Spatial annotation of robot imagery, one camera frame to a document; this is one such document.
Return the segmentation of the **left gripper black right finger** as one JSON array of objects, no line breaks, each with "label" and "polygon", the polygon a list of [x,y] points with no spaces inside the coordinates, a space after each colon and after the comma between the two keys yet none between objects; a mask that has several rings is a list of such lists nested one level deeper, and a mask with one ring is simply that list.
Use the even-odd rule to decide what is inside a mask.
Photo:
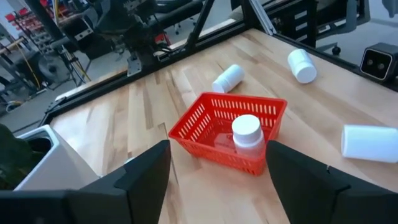
[{"label": "left gripper black right finger", "polygon": [[398,193],[267,143],[272,183],[291,224],[398,224]]}]

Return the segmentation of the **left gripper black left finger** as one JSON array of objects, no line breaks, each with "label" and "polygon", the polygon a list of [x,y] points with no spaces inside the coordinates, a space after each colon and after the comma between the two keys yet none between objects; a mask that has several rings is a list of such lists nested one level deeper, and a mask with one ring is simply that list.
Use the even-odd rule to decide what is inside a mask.
[{"label": "left gripper black left finger", "polygon": [[72,224],[158,224],[171,164],[170,141],[68,194]]}]

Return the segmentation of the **red plastic slotted basket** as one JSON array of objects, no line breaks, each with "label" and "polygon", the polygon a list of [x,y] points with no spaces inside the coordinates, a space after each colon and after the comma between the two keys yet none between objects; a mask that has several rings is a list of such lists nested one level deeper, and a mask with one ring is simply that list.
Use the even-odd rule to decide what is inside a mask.
[{"label": "red plastic slotted basket", "polygon": [[241,115],[259,118],[264,140],[279,135],[287,101],[280,98],[203,92],[169,131],[195,157],[202,157],[252,175],[261,175],[266,166],[266,149],[258,156],[239,155],[232,141],[232,123]]}]

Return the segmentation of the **grey metal mounting plate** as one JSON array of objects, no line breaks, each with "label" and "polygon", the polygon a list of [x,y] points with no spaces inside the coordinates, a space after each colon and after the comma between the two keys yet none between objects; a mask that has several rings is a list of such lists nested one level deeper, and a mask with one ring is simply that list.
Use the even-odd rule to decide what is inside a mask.
[{"label": "grey metal mounting plate", "polygon": [[139,52],[131,52],[131,56],[127,59],[127,76],[131,77],[142,71],[143,65]]}]

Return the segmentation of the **green cactus plant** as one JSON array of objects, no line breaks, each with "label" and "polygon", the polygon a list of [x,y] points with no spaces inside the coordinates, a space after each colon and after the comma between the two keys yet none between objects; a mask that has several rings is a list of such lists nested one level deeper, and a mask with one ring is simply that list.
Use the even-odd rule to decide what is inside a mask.
[{"label": "green cactus plant", "polygon": [[14,190],[51,147],[48,137],[17,138],[0,124],[0,190]]}]

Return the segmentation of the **black drawer cabinet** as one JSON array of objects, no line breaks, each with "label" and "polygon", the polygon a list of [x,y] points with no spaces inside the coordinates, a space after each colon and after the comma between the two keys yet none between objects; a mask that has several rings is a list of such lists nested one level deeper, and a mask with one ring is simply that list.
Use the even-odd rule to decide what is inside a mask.
[{"label": "black drawer cabinet", "polygon": [[280,35],[316,46],[316,0],[280,0],[266,6],[265,10]]}]

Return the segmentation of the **grey office chair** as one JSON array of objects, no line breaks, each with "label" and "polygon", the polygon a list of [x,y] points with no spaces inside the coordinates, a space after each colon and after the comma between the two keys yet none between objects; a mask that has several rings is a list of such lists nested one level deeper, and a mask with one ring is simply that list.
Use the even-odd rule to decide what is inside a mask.
[{"label": "grey office chair", "polygon": [[370,21],[369,0],[316,0],[316,40],[354,31]]}]

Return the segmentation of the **red storage bin shelf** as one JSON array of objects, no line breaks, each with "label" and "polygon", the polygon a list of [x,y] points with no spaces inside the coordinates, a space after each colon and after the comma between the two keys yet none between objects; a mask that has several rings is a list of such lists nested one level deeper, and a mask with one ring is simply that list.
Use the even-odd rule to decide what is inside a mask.
[{"label": "red storage bin shelf", "polygon": [[40,21],[36,16],[26,7],[23,7],[19,11],[14,11],[6,14],[5,19],[18,31],[33,31],[34,29],[41,26]]}]

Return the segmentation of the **black aluminium table frame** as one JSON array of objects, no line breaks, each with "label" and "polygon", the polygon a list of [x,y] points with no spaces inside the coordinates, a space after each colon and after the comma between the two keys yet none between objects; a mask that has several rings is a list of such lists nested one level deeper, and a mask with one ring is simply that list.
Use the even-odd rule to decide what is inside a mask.
[{"label": "black aluminium table frame", "polygon": [[[259,8],[259,6],[247,6],[247,4],[253,3],[254,0],[242,0],[244,2],[244,10],[249,10],[249,17],[253,17],[254,9]],[[307,17],[315,15],[315,3],[311,3],[311,0],[287,0],[282,3],[278,3],[274,6],[265,7],[266,4],[263,4],[262,7],[265,9],[265,13],[267,16],[271,17],[271,19],[283,16],[293,16],[294,14],[298,14],[301,11],[306,9]],[[160,56],[157,56],[158,62],[152,63],[152,65],[144,66],[143,70],[140,72],[136,72],[134,75],[128,75],[128,69],[125,68],[120,72],[116,71],[110,73],[102,77],[100,81],[89,82],[88,84],[84,84],[83,87],[78,87],[74,90],[71,90],[71,94],[67,94],[66,96],[60,97],[59,100],[55,100],[50,104],[50,107],[45,112],[44,117],[39,123],[39,126],[43,126],[46,124],[50,124],[54,118],[64,114],[76,107],[84,105],[85,103],[94,100],[100,96],[103,96],[109,92],[112,92],[118,88],[121,88],[124,85],[130,84],[140,78],[143,78],[151,73],[159,71],[169,65],[177,63],[180,60],[183,60],[191,55],[195,55],[198,52],[205,50],[209,47],[219,44],[220,42],[224,42],[238,34],[242,34],[244,31],[249,30],[249,28],[255,28],[255,30],[263,31],[265,28],[259,28],[259,22],[246,22],[246,19],[232,22],[223,26],[222,28],[217,28],[214,31],[210,31],[207,34],[203,34],[202,36],[195,37],[196,39],[191,40],[191,37],[188,37],[188,43],[183,43],[176,47],[176,49],[171,50],[171,52],[161,53]],[[327,55],[326,53],[321,53],[319,50],[315,50],[314,47],[309,47],[297,40],[291,39],[286,35],[282,34],[274,34],[275,39],[279,39],[280,41],[286,42],[294,47],[301,47],[309,53],[322,58],[323,60],[328,61],[329,63],[335,64],[345,70],[353,72],[361,77],[364,77],[372,82],[380,83],[382,86],[385,86],[388,89],[398,91],[398,78],[395,77],[393,81],[382,82],[376,81],[376,78],[371,78],[370,75],[366,75],[364,72],[359,71],[359,66],[354,65],[353,63],[344,62],[342,59],[338,59],[336,57],[332,57]]]}]

